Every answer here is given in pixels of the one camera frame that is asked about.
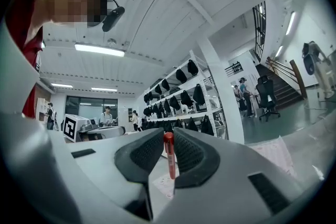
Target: paper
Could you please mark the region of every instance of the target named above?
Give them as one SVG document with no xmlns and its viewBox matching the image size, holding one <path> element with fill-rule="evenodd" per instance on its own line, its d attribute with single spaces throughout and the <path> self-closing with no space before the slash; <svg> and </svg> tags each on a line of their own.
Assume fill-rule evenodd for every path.
<svg viewBox="0 0 336 224">
<path fill-rule="evenodd" d="M 265 157 L 275 165 L 279 166 L 287 174 L 293 177 L 297 177 L 292 158 L 281 136 L 278 139 L 269 142 L 250 146 L 250 148 L 258 152 L 261 156 Z"/>
<path fill-rule="evenodd" d="M 179 176 L 179 169 L 176 169 L 175 176 Z M 159 189 L 168 199 L 173 199 L 175 180 L 170 178 L 169 173 L 153 181 L 155 187 Z"/>
</svg>

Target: standing person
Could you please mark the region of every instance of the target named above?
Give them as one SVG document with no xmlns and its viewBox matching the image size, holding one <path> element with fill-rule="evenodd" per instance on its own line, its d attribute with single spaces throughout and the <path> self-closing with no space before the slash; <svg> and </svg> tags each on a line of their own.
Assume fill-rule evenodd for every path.
<svg viewBox="0 0 336 224">
<path fill-rule="evenodd" d="M 112 114 L 110 113 L 111 108 L 109 106 L 105 106 L 105 112 L 100 114 L 99 118 L 99 127 L 106 127 L 109 126 L 112 121 Z"/>
<path fill-rule="evenodd" d="M 138 114 L 136 110 L 133 110 L 132 122 L 133 122 L 134 130 L 137 131 L 138 130 Z"/>
<path fill-rule="evenodd" d="M 42 50 L 43 25 L 96 26 L 107 16 L 109 0 L 12 0 L 5 14 L 11 37 L 29 63 L 39 71 L 38 52 Z M 35 118 L 35 87 L 29 94 L 23 113 Z"/>
<path fill-rule="evenodd" d="M 238 85 L 235 85 L 234 93 L 235 93 L 235 96 L 236 96 L 236 100 L 239 102 L 240 111 L 245 111 L 247 108 L 246 108 L 245 103 L 244 103 L 243 93 L 238 88 Z"/>
<path fill-rule="evenodd" d="M 253 115 L 252 115 L 252 105 L 251 105 L 251 100 L 250 100 L 250 95 L 252 95 L 252 94 L 247 90 L 247 87 L 245 85 L 245 81 L 246 81 L 245 78 L 240 79 L 240 81 L 239 81 L 240 82 L 240 90 L 243 93 L 243 97 L 246 101 L 247 117 L 250 118 L 250 117 L 253 117 Z"/>
<path fill-rule="evenodd" d="M 48 106 L 49 106 L 48 112 L 45 114 L 46 116 L 48 116 L 47 129 L 53 130 L 54 121 L 56 120 L 56 111 L 52 108 L 53 103 L 48 103 Z"/>
<path fill-rule="evenodd" d="M 142 118 L 139 117 L 139 116 L 138 116 L 138 131 L 139 132 L 143 131 L 143 128 L 142 128 Z"/>
<path fill-rule="evenodd" d="M 303 54 L 302 56 L 304 59 L 306 58 L 306 56 L 309 56 L 309 55 L 311 56 L 311 60 L 313 61 L 314 66 L 315 66 L 315 71 L 313 74 L 315 75 L 319 83 L 319 86 L 324 91 L 325 99 L 331 98 L 335 92 L 331 89 L 331 86 L 330 86 L 330 83 L 327 77 L 327 71 L 321 59 L 319 58 L 319 54 L 323 56 L 328 66 L 331 65 L 331 61 L 326 57 L 326 55 L 320 49 L 319 45 L 317 45 L 314 41 L 303 44 L 302 54 Z"/>
</svg>

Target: red marker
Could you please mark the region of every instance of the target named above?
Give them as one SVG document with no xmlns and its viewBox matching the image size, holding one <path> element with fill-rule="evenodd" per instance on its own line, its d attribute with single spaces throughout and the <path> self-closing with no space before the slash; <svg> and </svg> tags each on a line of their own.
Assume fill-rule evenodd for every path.
<svg viewBox="0 0 336 224">
<path fill-rule="evenodd" d="M 168 168 L 171 179 L 175 179 L 174 135 L 167 132 L 163 136 L 164 148 L 168 157 Z"/>
</svg>

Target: ceiling light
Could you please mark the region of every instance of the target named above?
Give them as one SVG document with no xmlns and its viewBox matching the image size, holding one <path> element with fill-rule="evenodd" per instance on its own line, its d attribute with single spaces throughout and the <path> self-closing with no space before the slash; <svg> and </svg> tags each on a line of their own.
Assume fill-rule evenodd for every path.
<svg viewBox="0 0 336 224">
<path fill-rule="evenodd" d="M 278 57 L 278 55 L 279 55 L 281 49 L 282 49 L 282 46 L 279 47 L 278 52 L 277 52 L 277 54 L 275 55 L 275 57 Z"/>
<path fill-rule="evenodd" d="M 85 44 L 80 44 L 80 43 L 75 43 L 75 48 L 76 50 L 80 50 L 80 51 L 97 52 L 99 54 L 109 54 L 109 55 L 120 56 L 120 57 L 123 57 L 125 55 L 125 52 L 122 50 L 109 49 L 109 48 L 85 45 Z"/>
<path fill-rule="evenodd" d="M 52 83 L 51 85 L 55 87 L 73 88 L 71 85 L 65 85 L 65 84 Z"/>
<path fill-rule="evenodd" d="M 295 17 L 295 12 L 292 12 L 292 14 L 290 15 L 290 20 L 289 20 L 289 25 L 288 25 L 288 28 L 287 28 L 286 35 L 289 34 L 290 29 L 292 28 L 292 24 L 293 24 L 293 21 L 294 21 L 294 17 Z"/>
<path fill-rule="evenodd" d="M 105 92 L 116 92 L 117 89 L 105 89 L 105 88 L 91 88 L 93 91 L 105 91 Z"/>
</svg>

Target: stair railing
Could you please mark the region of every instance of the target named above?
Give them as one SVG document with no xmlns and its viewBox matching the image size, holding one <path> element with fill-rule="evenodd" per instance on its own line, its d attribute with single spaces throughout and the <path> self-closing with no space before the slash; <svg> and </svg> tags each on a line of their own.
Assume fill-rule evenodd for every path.
<svg viewBox="0 0 336 224">
<path fill-rule="evenodd" d="M 267 57 L 267 61 L 266 61 L 266 64 L 271 67 L 271 69 L 273 70 L 275 74 L 278 74 L 277 72 L 281 72 L 284 75 L 286 75 L 288 78 L 290 78 L 292 81 L 297 83 L 299 85 L 302 97 L 306 99 L 307 91 L 306 91 L 306 87 L 304 85 L 302 76 L 300 74 L 300 71 L 294 60 L 290 60 L 289 63 L 290 63 L 291 68 L 283 65 L 281 62 L 272 60 L 270 57 Z"/>
</svg>

